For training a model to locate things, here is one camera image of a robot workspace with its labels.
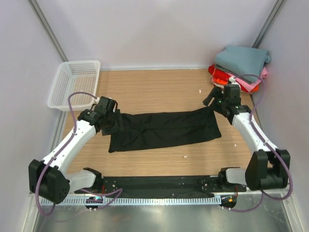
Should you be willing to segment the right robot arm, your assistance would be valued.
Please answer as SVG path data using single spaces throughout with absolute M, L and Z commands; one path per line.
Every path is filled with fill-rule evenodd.
M 290 154 L 287 150 L 278 149 L 267 138 L 254 119 L 252 110 L 241 103 L 239 86 L 214 86 L 203 104 L 227 118 L 252 153 L 246 169 L 224 169 L 224 175 L 217 180 L 219 189 L 229 191 L 235 184 L 245 185 L 253 191 L 286 188 L 291 176 Z

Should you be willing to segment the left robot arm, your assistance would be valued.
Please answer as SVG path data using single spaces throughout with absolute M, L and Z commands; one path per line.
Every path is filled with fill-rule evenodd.
M 68 194 L 79 190 L 98 193 L 103 186 L 102 174 L 91 168 L 68 174 L 67 169 L 83 146 L 97 133 L 111 135 L 123 130 L 118 103 L 100 97 L 90 109 L 74 117 L 73 129 L 62 142 L 41 161 L 34 159 L 28 166 L 29 190 L 37 198 L 54 204 L 63 202 Z

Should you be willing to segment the black t shirt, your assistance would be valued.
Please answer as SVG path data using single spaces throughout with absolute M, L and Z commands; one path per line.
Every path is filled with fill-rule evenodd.
M 121 117 L 124 129 L 111 135 L 109 153 L 190 145 L 222 137 L 209 107 Z

